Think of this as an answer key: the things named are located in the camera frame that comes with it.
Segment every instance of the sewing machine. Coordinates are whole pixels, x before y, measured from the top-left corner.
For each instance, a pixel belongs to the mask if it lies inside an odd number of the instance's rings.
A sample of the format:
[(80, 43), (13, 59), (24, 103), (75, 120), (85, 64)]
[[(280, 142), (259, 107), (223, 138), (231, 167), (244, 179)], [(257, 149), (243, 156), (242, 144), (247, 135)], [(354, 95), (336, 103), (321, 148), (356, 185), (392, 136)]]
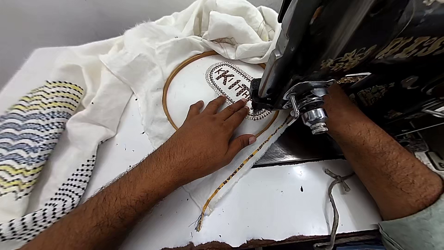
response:
[[(393, 136), (444, 117), (444, 4), (436, 0), (284, 0), (282, 32), (250, 94), (255, 110), (292, 109), (313, 134), (338, 82)], [(432, 119), (427, 127), (443, 123)]]

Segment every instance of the embroidery hoop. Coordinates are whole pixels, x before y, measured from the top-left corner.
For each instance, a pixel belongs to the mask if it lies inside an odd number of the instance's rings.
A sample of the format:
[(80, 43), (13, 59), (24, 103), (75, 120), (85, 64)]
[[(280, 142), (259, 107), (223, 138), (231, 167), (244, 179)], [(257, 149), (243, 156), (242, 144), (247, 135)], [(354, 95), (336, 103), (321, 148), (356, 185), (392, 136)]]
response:
[[(163, 87), (163, 93), (162, 93), (162, 107), (163, 107), (163, 111), (165, 112), (166, 117), (168, 118), (168, 121), (171, 123), (171, 125), (173, 126), (173, 128), (175, 130), (178, 130), (178, 127), (176, 126), (176, 124), (174, 124), (173, 119), (170, 116), (170, 112), (168, 111), (168, 107), (167, 107), (167, 94), (168, 94), (168, 89), (170, 87), (170, 84), (173, 80), (173, 78), (177, 75), (177, 73), (179, 73), (179, 71), (181, 71), (185, 66), (187, 66), (188, 64), (201, 59), (203, 57), (206, 56), (214, 56), (214, 55), (219, 55), (216, 51), (207, 51), (204, 52), (202, 54), (198, 54), (195, 56), (192, 56), (188, 59), (186, 59), (185, 61), (183, 61), (181, 64), (179, 64), (179, 66), (177, 66), (169, 75), (169, 77), (166, 79), (167, 81), (165, 82), (165, 85)], [(265, 64), (261, 63), (258, 64), (259, 66), (261, 66), (263, 69), (265, 69)], [(271, 121), (267, 124), (267, 126), (265, 126), (264, 129), (262, 129), (259, 133), (257, 133), (255, 136), (258, 137), (260, 136), (263, 132), (265, 132), (274, 122), (274, 120), (276, 120), (276, 118), (278, 117), (279, 114), (279, 110), (274, 112), (273, 118), (271, 119)]]

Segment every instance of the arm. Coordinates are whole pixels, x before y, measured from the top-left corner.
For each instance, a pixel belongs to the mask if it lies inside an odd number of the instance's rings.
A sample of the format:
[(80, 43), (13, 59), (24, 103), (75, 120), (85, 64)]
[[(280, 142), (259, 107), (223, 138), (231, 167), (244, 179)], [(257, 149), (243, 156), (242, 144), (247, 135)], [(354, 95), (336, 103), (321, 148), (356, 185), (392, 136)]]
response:
[(324, 108), (329, 134), (369, 190), (384, 220), (415, 214), (443, 192), (441, 178), (366, 117), (339, 85)]
[(121, 178), (61, 218), (22, 249), (114, 249), (157, 202), (176, 188), (230, 163), (254, 135), (230, 141), (248, 113), (245, 99), (217, 113), (218, 97), (190, 107), (176, 133)]

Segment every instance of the left hand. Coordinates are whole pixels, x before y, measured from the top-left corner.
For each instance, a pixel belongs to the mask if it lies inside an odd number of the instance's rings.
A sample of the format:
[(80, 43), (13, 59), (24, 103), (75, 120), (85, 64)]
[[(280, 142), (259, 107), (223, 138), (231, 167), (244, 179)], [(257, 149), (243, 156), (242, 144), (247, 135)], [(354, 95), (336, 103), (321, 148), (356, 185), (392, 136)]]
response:
[(249, 108), (245, 106), (246, 99), (241, 99), (218, 113), (225, 99), (219, 96), (202, 112), (203, 101), (191, 105), (183, 125), (155, 152), (160, 160), (168, 162), (182, 184), (224, 167), (241, 149), (256, 141), (252, 134), (230, 141)]

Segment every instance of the white table surface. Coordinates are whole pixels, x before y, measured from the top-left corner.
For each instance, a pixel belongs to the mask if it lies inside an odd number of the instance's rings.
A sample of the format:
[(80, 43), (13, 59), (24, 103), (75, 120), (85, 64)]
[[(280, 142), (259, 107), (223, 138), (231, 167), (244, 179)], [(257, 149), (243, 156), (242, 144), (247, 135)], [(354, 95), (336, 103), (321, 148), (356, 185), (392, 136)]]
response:
[[(0, 110), (42, 85), (62, 50), (41, 48), (34, 51), (0, 92)], [(116, 136), (99, 146), (84, 199), (153, 150), (142, 132), (137, 101), (132, 97)], [(328, 235), (333, 211), (327, 187), (333, 179), (323, 172), (325, 168), (341, 175), (351, 172), (344, 160), (251, 169), (218, 202), (213, 213), (205, 217), (200, 232), (194, 230), (193, 224), (200, 208), (180, 188), (147, 213), (121, 249), (158, 250), (213, 241), (240, 246), (251, 239), (280, 241), (292, 236)], [(381, 218), (373, 199), (356, 176), (347, 183), (351, 188), (348, 193), (341, 190), (340, 185), (333, 189), (340, 215), (338, 233), (377, 229)]]

